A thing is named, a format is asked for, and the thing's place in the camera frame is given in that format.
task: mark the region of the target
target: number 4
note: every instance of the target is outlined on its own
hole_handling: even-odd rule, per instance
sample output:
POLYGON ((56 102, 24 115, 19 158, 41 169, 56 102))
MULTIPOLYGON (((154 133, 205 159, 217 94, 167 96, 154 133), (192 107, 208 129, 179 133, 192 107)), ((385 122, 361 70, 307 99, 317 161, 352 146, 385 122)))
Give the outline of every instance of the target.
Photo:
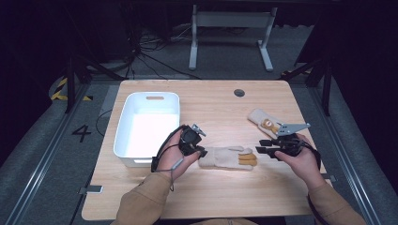
POLYGON ((91 132, 87 132, 88 126, 87 125, 83 125, 82 127, 76 129, 75 131, 73 131, 73 135, 82 135, 82 137, 80 138, 80 143, 83 142, 84 140, 84 136, 91 134, 91 132))

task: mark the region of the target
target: wooden table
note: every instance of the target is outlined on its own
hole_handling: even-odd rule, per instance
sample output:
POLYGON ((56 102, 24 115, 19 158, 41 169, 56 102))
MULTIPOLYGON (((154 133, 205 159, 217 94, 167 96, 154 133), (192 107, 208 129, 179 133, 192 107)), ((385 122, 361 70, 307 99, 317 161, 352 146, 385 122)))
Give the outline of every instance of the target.
MULTIPOLYGON (((268 136, 247 119, 256 109, 285 123, 304 123, 289 84, 284 81, 125 81, 100 149, 91 185, 101 194, 87 194, 83 218, 114 219, 122 195, 150 174, 149 168, 128 168, 114 153, 115 132, 127 96, 133 92, 174 92, 180 98, 180 124, 197 124, 207 135, 200 145, 250 147, 258 165, 250 172, 202 169, 197 162, 175 181, 162 218, 231 218, 310 215, 307 189, 284 162, 258 154, 255 146, 268 136), (241 89, 244 97, 234 91, 241 89)), ((313 143, 308 129, 299 133, 313 143)))

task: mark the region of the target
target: yellow tape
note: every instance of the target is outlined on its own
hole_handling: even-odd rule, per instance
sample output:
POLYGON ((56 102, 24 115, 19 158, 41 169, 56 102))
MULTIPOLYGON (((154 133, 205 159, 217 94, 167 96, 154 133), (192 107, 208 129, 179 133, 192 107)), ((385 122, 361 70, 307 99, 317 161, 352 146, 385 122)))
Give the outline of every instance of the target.
MULTIPOLYGON (((64 78, 59 82, 56 87, 54 94, 51 96, 51 100, 68 100, 68 96, 61 96, 61 91, 64 88, 64 85, 68 82, 68 78, 64 78)), ((93 100, 92 96, 85 96, 83 100, 93 100)))

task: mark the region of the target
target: beige fabric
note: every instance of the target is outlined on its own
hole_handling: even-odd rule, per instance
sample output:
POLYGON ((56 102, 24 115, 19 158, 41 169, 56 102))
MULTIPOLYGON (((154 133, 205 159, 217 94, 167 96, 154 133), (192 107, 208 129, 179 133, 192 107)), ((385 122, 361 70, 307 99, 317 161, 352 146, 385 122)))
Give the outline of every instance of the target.
POLYGON ((329 224, 366 224, 349 203, 328 184, 311 190, 308 195, 319 215, 329 224))
POLYGON ((253 123, 255 123, 258 128, 265 132, 270 138, 272 139, 277 139, 278 137, 276 136, 275 132, 272 131, 276 131, 279 128, 278 124, 282 124, 283 122, 269 114, 267 114, 266 112, 264 112, 261 109, 255 109, 253 110, 249 115, 248 115, 248 119, 250 121, 252 121, 253 123), (269 120, 274 128, 266 128, 266 126, 264 126, 264 122, 265 120, 269 120))
POLYGON ((243 148, 242 146, 206 147, 206 150, 207 155, 199 159, 200 167, 220 167, 251 171, 253 166, 256 165, 256 163, 239 163, 239 156, 243 156, 244 158, 246 156, 249 156, 249 158, 253 156, 253 161, 256 162, 256 157, 250 148, 243 148))
POLYGON ((166 203, 171 179, 153 172, 136 188, 123 195, 113 225, 154 223, 166 203))

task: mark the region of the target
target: dark background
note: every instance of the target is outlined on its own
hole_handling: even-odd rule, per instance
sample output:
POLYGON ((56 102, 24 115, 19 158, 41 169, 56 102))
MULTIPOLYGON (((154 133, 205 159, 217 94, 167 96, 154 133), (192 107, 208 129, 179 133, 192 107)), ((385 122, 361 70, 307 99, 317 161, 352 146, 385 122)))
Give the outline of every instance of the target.
MULTIPOLYGON (((309 62, 327 48, 334 49, 330 56, 333 77, 395 191, 397 9, 393 3, 376 1, 343 7, 336 15, 339 20, 329 22, 339 29, 314 29, 301 57, 301 62, 309 62)), ((313 25, 322 13, 319 6, 279 7, 275 25, 313 25)), ((49 7, 41 1, 2 1, 0 165, 51 105, 49 88, 65 72, 71 54, 98 63, 120 60, 136 47, 140 26, 167 39, 172 27, 190 21, 191 6, 73 2, 49 7)))

